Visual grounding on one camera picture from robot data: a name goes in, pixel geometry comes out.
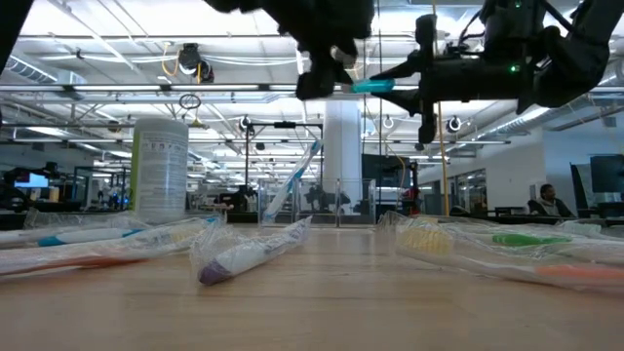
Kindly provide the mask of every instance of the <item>ceiling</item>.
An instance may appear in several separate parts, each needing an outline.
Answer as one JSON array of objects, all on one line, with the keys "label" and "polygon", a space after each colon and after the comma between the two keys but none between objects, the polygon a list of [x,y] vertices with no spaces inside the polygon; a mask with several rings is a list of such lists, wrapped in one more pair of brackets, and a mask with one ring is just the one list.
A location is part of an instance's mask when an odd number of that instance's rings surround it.
[{"label": "ceiling", "polygon": [[[569,15],[577,1],[551,1],[559,10]],[[214,71],[214,84],[272,84],[293,85],[298,72],[307,68],[307,58],[296,52],[292,38],[277,35],[276,22],[263,12],[242,15],[220,14],[201,0],[148,1],[148,0],[68,0],[66,8],[58,0],[36,0],[24,24],[20,38],[14,47],[14,56],[34,65],[43,72],[61,77],[67,72],[79,76],[86,84],[195,84],[192,78],[177,72],[176,52],[184,43],[198,43],[200,51]],[[350,73],[354,78],[371,76],[381,69],[388,69],[402,62],[417,46],[413,41],[414,20],[431,11],[426,1],[381,1],[380,16],[375,17],[373,36],[358,42],[360,58]],[[438,1],[438,29],[445,34],[439,42],[444,47],[456,39],[478,11],[482,3],[476,0]],[[474,23],[469,33],[483,30]],[[624,27],[618,27],[612,43],[619,48],[619,36]],[[418,77],[401,80],[401,85],[415,85]],[[0,84],[33,84],[29,79],[5,69]],[[119,121],[132,124],[141,118],[177,118],[191,123],[200,121],[205,129],[193,129],[191,138],[213,139],[207,143],[192,143],[192,151],[208,161],[241,162],[237,156],[244,144],[225,145],[226,139],[240,139],[238,124],[243,116],[256,123],[296,121],[299,123],[323,123],[326,102],[322,100],[301,101],[292,91],[279,94],[270,92],[202,92],[202,106],[185,111],[178,105],[186,92],[155,93],[81,93],[77,102],[53,93],[12,93],[0,96],[9,122],[22,123],[73,123],[105,124]],[[334,99],[350,99],[359,104],[363,119],[363,137],[377,138],[374,126],[388,118],[391,128],[384,128],[382,137],[402,140],[393,143],[391,150],[402,155],[437,155],[437,147],[422,152],[414,150],[419,118],[410,118],[401,108],[373,97],[337,96]],[[515,107],[513,101],[443,102],[445,119],[457,116],[464,121],[465,134],[477,132],[504,117]],[[65,129],[72,136],[103,138],[131,138],[130,129],[111,133],[103,128]],[[34,130],[19,131],[19,137],[58,137]],[[303,128],[295,130],[265,129],[258,138],[292,140],[311,139]],[[457,136],[447,136],[453,140]],[[116,147],[128,150],[124,145],[90,143],[101,150]],[[302,152],[301,145],[267,144],[266,150],[254,151],[264,154],[288,154]],[[366,144],[368,152],[378,152],[375,144]],[[293,156],[286,161],[296,161]]]}]

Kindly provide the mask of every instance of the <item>cable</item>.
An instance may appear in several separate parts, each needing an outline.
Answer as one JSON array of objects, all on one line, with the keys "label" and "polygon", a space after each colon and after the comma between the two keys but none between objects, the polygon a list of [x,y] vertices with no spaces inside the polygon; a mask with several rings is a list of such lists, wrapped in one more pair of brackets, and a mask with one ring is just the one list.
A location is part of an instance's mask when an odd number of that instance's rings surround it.
[{"label": "cable", "polygon": [[[167,48],[169,48],[169,43],[165,43],[165,51],[163,52],[163,58],[167,55]],[[179,62],[179,50],[177,51],[177,54],[175,55],[175,69],[174,69],[174,73],[170,72],[169,69],[167,69],[167,66],[165,65],[165,60],[163,59],[161,61],[161,66],[163,67],[163,71],[165,72],[165,74],[167,74],[170,77],[173,77],[177,74],[177,66],[178,66],[178,62]]]}]

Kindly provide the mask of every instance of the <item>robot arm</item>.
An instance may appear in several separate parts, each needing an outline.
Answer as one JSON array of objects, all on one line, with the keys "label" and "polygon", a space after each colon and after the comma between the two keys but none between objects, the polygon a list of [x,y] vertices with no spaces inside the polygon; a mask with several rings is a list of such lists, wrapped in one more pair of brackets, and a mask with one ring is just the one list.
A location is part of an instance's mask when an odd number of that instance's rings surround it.
[{"label": "robot arm", "polygon": [[[371,79],[419,72],[417,90],[373,93],[422,115],[421,143],[433,140],[433,103],[445,100],[517,99],[518,114],[532,104],[560,107],[600,84],[609,58],[608,41],[624,11],[624,0],[585,0],[569,23],[546,0],[487,0],[479,12],[486,27],[484,51],[476,58],[461,46],[432,58],[436,18],[416,21],[416,42],[401,65]],[[546,12],[568,30],[544,28]]]},{"label": "robot arm", "polygon": [[[351,84],[332,47],[352,58],[354,39],[371,35],[372,0],[205,0],[218,11],[264,10],[279,23],[281,34],[290,34],[298,49],[309,52],[309,72],[299,76],[299,99],[324,98],[336,82]],[[417,90],[373,93],[422,115],[421,143],[436,132],[433,104],[471,99],[517,99],[517,113],[532,104],[559,107],[600,84],[608,63],[608,40],[624,11],[624,0],[585,0],[569,23],[547,0],[485,0],[477,17],[484,24],[484,50],[468,53],[462,44],[447,46],[434,57],[436,17],[416,20],[415,39],[420,45],[406,62],[382,72],[373,80],[396,79],[420,73]],[[551,14],[568,35],[556,26],[543,27]]]},{"label": "robot arm", "polygon": [[333,94],[335,83],[351,84],[342,62],[331,55],[333,47],[355,59],[355,39],[371,36],[374,15],[372,0],[204,0],[215,10],[247,13],[264,10],[279,23],[282,35],[290,34],[298,49],[308,52],[309,72],[299,76],[299,99],[325,98]]}]

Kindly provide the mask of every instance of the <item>desk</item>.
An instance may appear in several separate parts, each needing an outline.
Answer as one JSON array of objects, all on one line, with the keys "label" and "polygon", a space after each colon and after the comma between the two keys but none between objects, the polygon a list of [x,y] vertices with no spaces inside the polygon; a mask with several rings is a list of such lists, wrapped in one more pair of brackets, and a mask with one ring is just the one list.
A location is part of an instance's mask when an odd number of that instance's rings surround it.
[{"label": "desk", "polygon": [[4,350],[619,350],[624,299],[441,270],[392,240],[305,246],[198,287],[185,254],[0,280]]}]

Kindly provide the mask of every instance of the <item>computer monitor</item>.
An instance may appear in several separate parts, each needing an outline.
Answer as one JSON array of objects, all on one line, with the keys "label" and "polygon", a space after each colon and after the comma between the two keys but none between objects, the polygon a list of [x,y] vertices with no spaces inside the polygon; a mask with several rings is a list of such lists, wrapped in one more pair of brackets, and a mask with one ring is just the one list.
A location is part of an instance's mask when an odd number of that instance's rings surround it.
[{"label": "computer monitor", "polygon": [[590,163],[592,191],[624,193],[624,155],[593,156]]},{"label": "computer monitor", "polygon": [[47,188],[50,185],[50,181],[42,176],[29,173],[27,176],[21,176],[16,179],[14,187],[20,188]]}]

